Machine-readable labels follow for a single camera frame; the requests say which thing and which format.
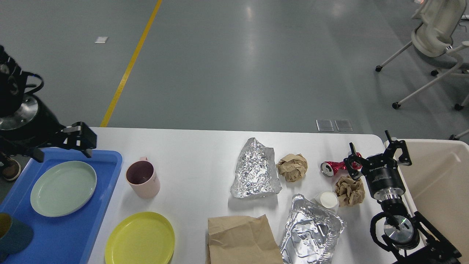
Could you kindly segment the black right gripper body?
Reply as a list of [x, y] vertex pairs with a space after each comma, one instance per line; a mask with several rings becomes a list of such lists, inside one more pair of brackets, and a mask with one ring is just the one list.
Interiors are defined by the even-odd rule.
[[402, 197], [405, 194], [405, 186], [398, 171], [398, 162], [384, 154], [376, 154], [367, 157], [367, 163], [362, 166], [362, 174], [365, 176], [368, 189], [372, 198], [385, 200], [385, 195], [392, 194]]

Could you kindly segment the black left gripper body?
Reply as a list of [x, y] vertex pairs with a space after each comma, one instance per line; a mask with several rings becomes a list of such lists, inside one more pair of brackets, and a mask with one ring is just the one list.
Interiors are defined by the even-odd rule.
[[1, 152], [28, 154], [65, 128], [35, 95], [24, 95], [19, 109], [1, 117]]

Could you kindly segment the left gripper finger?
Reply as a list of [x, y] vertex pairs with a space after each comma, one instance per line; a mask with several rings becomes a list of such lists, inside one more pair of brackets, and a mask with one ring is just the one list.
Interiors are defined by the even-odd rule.
[[97, 134], [82, 121], [65, 127], [60, 135], [63, 137], [61, 148], [80, 151], [87, 158], [92, 157], [92, 150], [97, 147]]
[[22, 155], [24, 157], [30, 157], [39, 163], [44, 162], [44, 159], [45, 159], [44, 152], [40, 148], [37, 148], [37, 147], [25, 148], [22, 151]]

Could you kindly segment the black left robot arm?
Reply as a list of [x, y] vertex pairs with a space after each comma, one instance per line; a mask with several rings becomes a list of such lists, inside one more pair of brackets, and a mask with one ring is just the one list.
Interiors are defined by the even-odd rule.
[[22, 70], [4, 47], [0, 58], [1, 165], [18, 154], [43, 162], [42, 149], [47, 147], [74, 149], [92, 157], [97, 146], [95, 132], [85, 122], [60, 124], [35, 95], [44, 86], [42, 77]]

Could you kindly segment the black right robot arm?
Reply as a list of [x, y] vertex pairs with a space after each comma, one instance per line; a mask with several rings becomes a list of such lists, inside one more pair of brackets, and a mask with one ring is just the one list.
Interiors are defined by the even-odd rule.
[[411, 166], [412, 160], [405, 140], [385, 134], [384, 152], [364, 158], [350, 143], [350, 155], [343, 160], [354, 181], [365, 177], [370, 196], [381, 206], [382, 212], [370, 222], [372, 240], [391, 252], [397, 264], [459, 264], [461, 252], [420, 212], [409, 213], [399, 165]]

